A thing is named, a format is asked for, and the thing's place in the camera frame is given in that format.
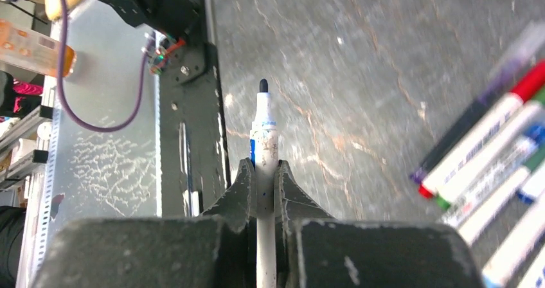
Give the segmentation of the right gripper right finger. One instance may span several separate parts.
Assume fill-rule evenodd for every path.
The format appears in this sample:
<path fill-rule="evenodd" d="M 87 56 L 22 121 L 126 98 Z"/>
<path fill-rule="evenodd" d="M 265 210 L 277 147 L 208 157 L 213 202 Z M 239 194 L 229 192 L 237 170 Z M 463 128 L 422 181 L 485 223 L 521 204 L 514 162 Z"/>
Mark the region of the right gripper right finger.
<path fill-rule="evenodd" d="M 482 287 L 456 230 L 430 222 L 333 218 L 280 161 L 275 204 L 289 287 Z"/>

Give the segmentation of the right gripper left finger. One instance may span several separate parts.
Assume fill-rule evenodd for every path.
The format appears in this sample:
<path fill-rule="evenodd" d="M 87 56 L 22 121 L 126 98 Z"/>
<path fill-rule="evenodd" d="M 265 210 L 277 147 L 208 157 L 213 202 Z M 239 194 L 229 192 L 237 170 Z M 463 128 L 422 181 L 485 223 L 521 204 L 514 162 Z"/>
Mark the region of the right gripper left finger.
<path fill-rule="evenodd" d="M 185 218 L 84 219 L 50 242 L 39 287 L 246 287 L 255 170 Z"/>

